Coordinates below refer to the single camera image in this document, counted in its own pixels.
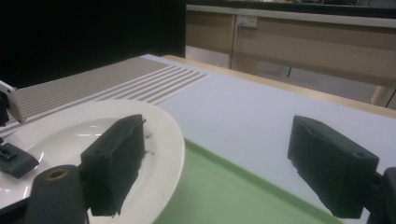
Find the white table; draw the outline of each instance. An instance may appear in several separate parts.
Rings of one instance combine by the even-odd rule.
[[[175,57],[146,55],[20,94],[28,122],[89,101],[153,103],[186,138],[323,209],[287,159],[294,115],[320,120],[372,151],[380,174],[396,161],[396,111]],[[18,128],[10,123],[0,135]],[[346,222],[366,219],[367,212]]]

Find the black wall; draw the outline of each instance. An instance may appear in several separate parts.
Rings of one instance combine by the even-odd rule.
[[[0,79],[18,88],[147,53],[184,57],[183,0],[9,2],[0,6]]]

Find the white plate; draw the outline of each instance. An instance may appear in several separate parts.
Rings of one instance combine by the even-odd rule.
[[[80,153],[116,120],[142,114],[146,157],[120,216],[92,217],[91,223],[152,223],[165,208],[180,178],[184,139],[176,122],[155,105],[115,100],[78,105],[38,120],[6,142],[22,148],[40,164],[21,179],[0,174],[0,208],[30,194],[34,178],[50,167],[80,164]]]

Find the green mat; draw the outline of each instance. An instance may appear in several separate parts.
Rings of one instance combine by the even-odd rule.
[[[186,140],[183,174],[155,223],[342,222]]]

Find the wall outlet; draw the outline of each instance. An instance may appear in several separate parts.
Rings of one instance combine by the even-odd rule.
[[[257,17],[238,15],[237,24],[244,27],[257,28]]]

